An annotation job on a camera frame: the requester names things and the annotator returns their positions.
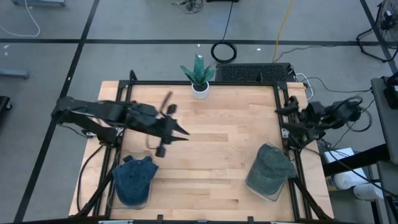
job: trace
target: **white pot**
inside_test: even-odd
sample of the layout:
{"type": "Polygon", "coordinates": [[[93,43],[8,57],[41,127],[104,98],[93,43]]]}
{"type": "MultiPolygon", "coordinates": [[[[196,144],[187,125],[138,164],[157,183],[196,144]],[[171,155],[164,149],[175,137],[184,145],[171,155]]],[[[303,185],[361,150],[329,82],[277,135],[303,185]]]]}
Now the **white pot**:
{"type": "Polygon", "coordinates": [[[209,85],[209,82],[206,82],[207,83],[207,88],[206,88],[206,90],[205,91],[196,91],[195,89],[194,89],[194,87],[193,87],[193,84],[191,85],[191,87],[192,87],[192,91],[193,91],[193,96],[196,98],[196,99],[205,99],[208,95],[209,95],[209,89],[210,89],[210,85],[209,85]]]}

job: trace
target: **wooden table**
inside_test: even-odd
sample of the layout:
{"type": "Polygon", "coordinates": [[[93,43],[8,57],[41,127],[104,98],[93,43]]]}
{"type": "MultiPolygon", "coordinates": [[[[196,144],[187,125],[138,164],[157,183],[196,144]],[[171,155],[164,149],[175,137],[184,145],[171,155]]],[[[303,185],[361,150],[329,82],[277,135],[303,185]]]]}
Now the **wooden table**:
{"type": "MultiPolygon", "coordinates": [[[[118,82],[103,82],[98,99],[114,100],[117,86],[118,82]]],[[[288,83],[288,87],[289,95],[295,95],[300,106],[306,107],[302,83],[288,83]]],[[[174,93],[170,102],[178,105],[174,118],[190,133],[190,140],[166,146],[165,158],[154,157],[160,169],[146,208],[112,209],[111,218],[155,220],[162,214],[165,220],[246,221],[253,216],[255,221],[294,221],[287,183],[276,202],[261,199],[244,185],[260,146],[271,142],[282,147],[273,87],[210,86],[208,98],[197,100],[189,85],[134,85],[131,99],[159,107],[168,91],[174,93]]],[[[150,138],[152,146],[158,143],[159,139],[150,138]]],[[[98,140],[89,139],[83,161],[97,148],[98,140]]],[[[318,151],[314,142],[308,148],[318,151]]],[[[146,150],[145,135],[128,130],[121,157],[135,150],[146,150]]],[[[104,149],[83,173],[81,205],[97,188],[103,156],[104,149]]],[[[333,217],[319,155],[304,150],[301,156],[308,191],[333,217]]],[[[296,192],[304,218],[302,196],[296,192]]],[[[106,189],[99,214],[104,213],[107,193],[106,189]]],[[[76,212],[75,192],[70,214],[76,212]]]]}

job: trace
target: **coiled black cable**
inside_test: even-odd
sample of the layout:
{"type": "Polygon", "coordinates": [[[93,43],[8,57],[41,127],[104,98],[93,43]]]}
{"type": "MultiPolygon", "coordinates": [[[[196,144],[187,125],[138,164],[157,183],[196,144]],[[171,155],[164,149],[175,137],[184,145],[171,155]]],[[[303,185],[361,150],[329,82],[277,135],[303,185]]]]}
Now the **coiled black cable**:
{"type": "Polygon", "coordinates": [[[231,9],[229,10],[228,21],[227,21],[227,23],[226,23],[226,27],[225,27],[225,31],[224,31],[224,36],[223,36],[223,38],[222,38],[219,42],[215,43],[215,44],[211,47],[211,56],[212,56],[212,57],[214,58],[214,60],[216,60],[216,62],[218,62],[218,63],[231,63],[231,62],[235,61],[235,59],[236,59],[236,54],[238,53],[238,50],[236,49],[236,46],[235,46],[234,44],[224,41],[224,38],[225,38],[225,35],[226,35],[226,31],[228,30],[229,19],[231,18],[231,12],[232,12],[232,7],[233,7],[233,5],[234,5],[234,2],[231,2],[231,9]],[[230,59],[222,60],[222,59],[219,59],[218,57],[216,57],[216,55],[214,54],[214,49],[216,49],[216,47],[217,47],[218,45],[220,45],[220,44],[227,45],[228,47],[230,47],[230,48],[233,50],[234,55],[233,55],[230,59]]]}

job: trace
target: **gray floor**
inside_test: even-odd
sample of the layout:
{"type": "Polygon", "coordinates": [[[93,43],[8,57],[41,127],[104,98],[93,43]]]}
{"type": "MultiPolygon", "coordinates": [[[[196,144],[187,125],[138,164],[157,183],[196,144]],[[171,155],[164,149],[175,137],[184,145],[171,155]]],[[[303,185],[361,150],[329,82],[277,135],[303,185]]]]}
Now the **gray floor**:
{"type": "MultiPolygon", "coordinates": [[[[42,29],[40,38],[78,39],[93,0],[69,0],[66,8],[34,6],[33,16],[42,29]]],[[[91,26],[90,39],[219,39],[223,35],[229,3],[205,3],[202,12],[186,15],[170,5],[172,0],[101,0],[91,26]]],[[[226,39],[275,40],[289,0],[242,0],[235,4],[226,39]]],[[[367,0],[376,15],[378,0],[367,0]]],[[[33,34],[35,27],[23,6],[0,2],[0,25],[10,31],[33,34]]],[[[354,40],[370,28],[359,1],[296,1],[282,33],[282,40],[354,40]]],[[[0,38],[14,38],[0,30],[0,38]]],[[[375,41],[374,34],[366,40],[375,41]]],[[[0,129],[0,223],[11,222],[16,214],[36,157],[50,122],[50,113],[60,94],[77,44],[1,44],[0,67],[26,69],[29,80],[0,78],[0,95],[12,98],[14,108],[0,129]]],[[[210,45],[113,45],[86,44],[68,94],[95,100],[103,80],[120,80],[134,69],[140,80],[186,80],[179,65],[190,66],[195,53],[205,63],[214,63],[210,45]]],[[[279,46],[279,52],[296,46],[279,46]]],[[[270,62],[273,45],[237,45],[236,63],[270,62]]],[[[380,47],[367,47],[382,55],[380,47]]],[[[216,54],[228,57],[229,49],[216,54]]],[[[296,72],[319,77],[335,90],[362,90],[370,79],[391,75],[387,63],[363,55],[359,47],[322,47],[284,55],[296,72]]],[[[330,93],[311,81],[312,100],[328,105],[350,94],[330,93]]],[[[365,93],[364,104],[372,100],[365,93]]],[[[339,147],[363,151],[383,142],[374,105],[374,122],[364,133],[349,132],[339,147]]],[[[366,125],[366,119],[357,128],[366,125]]],[[[345,129],[329,131],[326,140],[337,142],[345,129]]],[[[85,139],[57,128],[25,221],[62,218],[68,215],[85,139]]],[[[351,191],[330,194],[335,217],[347,222],[372,223],[370,204],[356,200],[351,191]]]]}

